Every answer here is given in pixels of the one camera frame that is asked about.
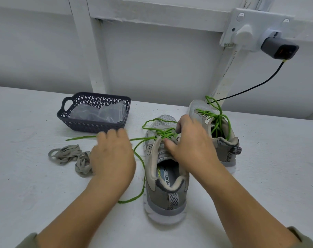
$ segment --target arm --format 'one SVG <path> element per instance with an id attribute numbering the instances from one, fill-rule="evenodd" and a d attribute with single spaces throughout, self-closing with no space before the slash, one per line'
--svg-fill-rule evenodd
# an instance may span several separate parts
<path id="1" fill-rule="evenodd" d="M 99 133 L 97 141 L 90 154 L 94 177 L 82 194 L 37 235 L 40 248 L 87 247 L 133 179 L 136 162 L 125 130 Z"/>
<path id="2" fill-rule="evenodd" d="M 182 133 L 179 144 L 166 139 L 165 145 L 211 196 L 235 248 L 289 248 L 300 242 L 219 162 L 212 140 L 199 122 L 184 115 L 177 131 Z"/>

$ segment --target basket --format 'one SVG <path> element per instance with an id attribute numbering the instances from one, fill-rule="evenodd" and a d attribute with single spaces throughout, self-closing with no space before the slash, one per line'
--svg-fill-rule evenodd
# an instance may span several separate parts
<path id="1" fill-rule="evenodd" d="M 72 100 L 73 104 L 70 108 L 65 111 L 65 103 L 68 100 Z M 72 119 L 69 118 L 72 110 L 78 106 L 79 104 L 87 104 L 93 107 L 97 107 L 100 109 L 102 106 L 108 106 L 110 104 L 116 104 L 121 100 L 126 101 L 126 117 L 123 121 L 118 123 L 104 123 L 104 122 L 96 122 L 89 120 L 81 120 L 81 119 Z M 57 113 L 57 117 L 61 121 L 63 121 L 69 128 L 74 131 L 83 131 L 90 133 L 98 133 L 101 131 L 107 132 L 109 129 L 120 129 L 124 128 L 130 109 L 131 99 L 127 96 L 120 95 L 106 95 L 106 94 L 98 94 L 98 93 L 90 93 L 90 92 L 79 92 L 73 95 L 72 97 L 65 97 L 62 101 L 61 109 Z"/>

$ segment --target charger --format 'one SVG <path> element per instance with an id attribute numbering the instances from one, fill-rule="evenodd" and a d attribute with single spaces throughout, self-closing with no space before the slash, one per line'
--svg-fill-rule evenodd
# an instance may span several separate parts
<path id="1" fill-rule="evenodd" d="M 261 50 L 274 59 L 289 60 L 298 51 L 299 46 L 286 39 L 268 37 L 264 40 Z"/>

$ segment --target gray shoelace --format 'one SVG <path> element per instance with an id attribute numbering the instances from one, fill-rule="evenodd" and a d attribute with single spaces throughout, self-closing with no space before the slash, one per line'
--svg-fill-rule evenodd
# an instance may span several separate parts
<path id="1" fill-rule="evenodd" d="M 60 165 L 77 160 L 75 164 L 75 171 L 79 174 L 87 175 L 92 172 L 90 166 L 90 151 L 82 152 L 78 144 L 68 145 L 61 149 L 50 150 L 48 156 L 53 162 Z"/>

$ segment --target forearm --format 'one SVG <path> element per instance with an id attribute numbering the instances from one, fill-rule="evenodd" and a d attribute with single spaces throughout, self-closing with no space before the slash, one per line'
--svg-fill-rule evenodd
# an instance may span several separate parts
<path id="1" fill-rule="evenodd" d="M 121 196 L 109 185 L 91 184 L 37 236 L 40 248 L 87 247 L 95 231 Z"/>
<path id="2" fill-rule="evenodd" d="M 288 248 L 299 242 L 222 166 L 198 180 L 211 196 L 234 248 Z"/>

